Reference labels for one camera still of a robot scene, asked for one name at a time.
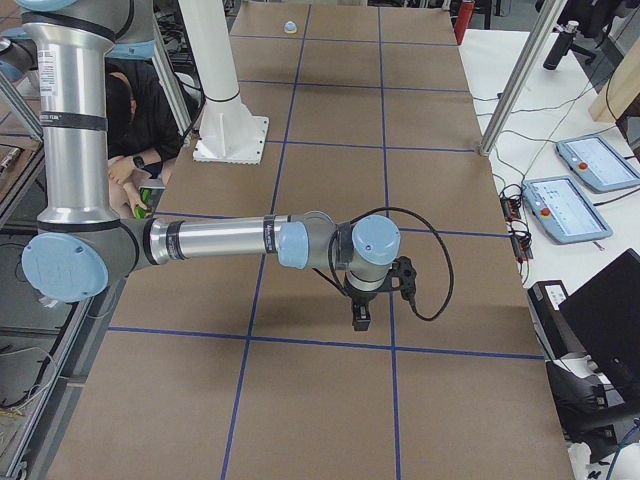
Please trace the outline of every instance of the black monitor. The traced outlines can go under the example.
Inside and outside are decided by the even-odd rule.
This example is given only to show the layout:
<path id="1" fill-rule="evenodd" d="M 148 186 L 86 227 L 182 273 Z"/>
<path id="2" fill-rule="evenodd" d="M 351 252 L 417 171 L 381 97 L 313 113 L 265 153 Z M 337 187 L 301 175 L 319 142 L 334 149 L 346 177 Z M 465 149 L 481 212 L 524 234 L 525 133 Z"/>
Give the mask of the black monitor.
<path id="1" fill-rule="evenodd" d="M 622 398 L 640 399 L 640 256 L 622 253 L 560 311 Z"/>

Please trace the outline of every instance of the blue-framed tablet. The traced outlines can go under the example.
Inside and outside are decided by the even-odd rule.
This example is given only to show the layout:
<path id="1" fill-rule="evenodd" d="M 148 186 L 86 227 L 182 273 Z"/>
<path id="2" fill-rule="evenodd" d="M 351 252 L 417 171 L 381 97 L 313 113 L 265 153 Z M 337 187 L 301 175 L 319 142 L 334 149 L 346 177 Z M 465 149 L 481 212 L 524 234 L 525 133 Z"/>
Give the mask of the blue-framed tablet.
<path id="1" fill-rule="evenodd" d="M 569 168 L 596 192 L 640 185 L 640 173 L 599 135 L 560 141 L 556 150 Z"/>
<path id="2" fill-rule="evenodd" d="M 531 211 L 558 243 L 586 242 L 613 234 L 570 176 L 526 180 L 523 188 Z"/>

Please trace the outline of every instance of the black bottle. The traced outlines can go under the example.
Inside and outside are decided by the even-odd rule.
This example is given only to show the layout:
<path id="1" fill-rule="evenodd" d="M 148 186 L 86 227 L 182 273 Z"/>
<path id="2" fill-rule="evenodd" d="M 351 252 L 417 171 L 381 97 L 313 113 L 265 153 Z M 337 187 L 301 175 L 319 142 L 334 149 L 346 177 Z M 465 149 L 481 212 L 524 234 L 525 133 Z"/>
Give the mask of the black bottle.
<path id="1" fill-rule="evenodd" d="M 566 27 L 559 27 L 558 38 L 556 39 L 549 55 L 545 59 L 542 66 L 547 70 L 555 70 L 562 57 L 564 57 L 571 45 L 573 44 L 573 39 L 578 32 L 578 22 L 575 20 L 570 20 L 567 22 Z"/>

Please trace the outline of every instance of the black chair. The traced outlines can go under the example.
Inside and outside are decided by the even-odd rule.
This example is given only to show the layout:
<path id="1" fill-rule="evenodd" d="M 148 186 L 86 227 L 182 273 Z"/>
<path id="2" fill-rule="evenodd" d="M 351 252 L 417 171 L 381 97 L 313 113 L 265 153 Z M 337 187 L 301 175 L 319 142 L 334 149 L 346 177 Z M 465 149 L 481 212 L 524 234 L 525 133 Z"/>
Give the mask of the black chair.
<path id="1" fill-rule="evenodd" d="M 542 9 L 544 0 L 536 2 L 536 10 Z M 640 5 L 640 0 L 569 0 L 558 18 L 558 24 L 566 25 L 569 20 L 578 22 L 578 31 L 585 38 L 602 38 L 596 48 L 599 48 L 611 32 L 613 19 L 624 16 Z M 572 44 L 571 50 L 588 57 L 590 64 L 596 58 L 596 53 L 579 45 Z"/>

